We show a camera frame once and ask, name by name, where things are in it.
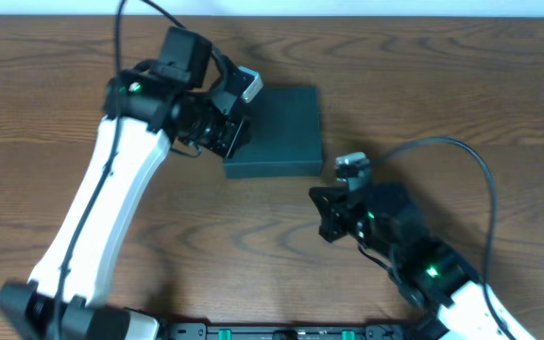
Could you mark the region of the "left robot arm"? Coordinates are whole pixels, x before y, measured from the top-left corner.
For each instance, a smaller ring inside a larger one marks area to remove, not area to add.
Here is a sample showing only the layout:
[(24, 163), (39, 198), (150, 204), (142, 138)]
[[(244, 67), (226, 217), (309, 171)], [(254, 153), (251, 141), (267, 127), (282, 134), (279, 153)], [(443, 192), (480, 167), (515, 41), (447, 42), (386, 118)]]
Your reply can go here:
[(179, 27), (157, 58), (110, 80), (93, 155), (58, 234), (27, 281), (0, 290), (0, 312), (20, 337), (163, 338), (161, 319), (107, 303), (128, 227), (174, 142), (224, 159), (247, 143), (237, 107), (262, 86), (257, 72)]

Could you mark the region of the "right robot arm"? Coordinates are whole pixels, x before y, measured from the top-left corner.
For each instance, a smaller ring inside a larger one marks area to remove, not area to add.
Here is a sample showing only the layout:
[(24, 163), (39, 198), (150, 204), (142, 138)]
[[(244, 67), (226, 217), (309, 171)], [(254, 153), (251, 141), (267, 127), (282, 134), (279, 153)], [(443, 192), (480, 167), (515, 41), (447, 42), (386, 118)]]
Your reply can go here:
[(399, 294), (426, 317), (411, 339), (529, 339), (478, 271), (453, 247), (431, 235), (418, 206), (397, 182), (314, 187), (309, 197), (319, 233), (333, 243), (355, 239), (359, 251), (382, 267)]

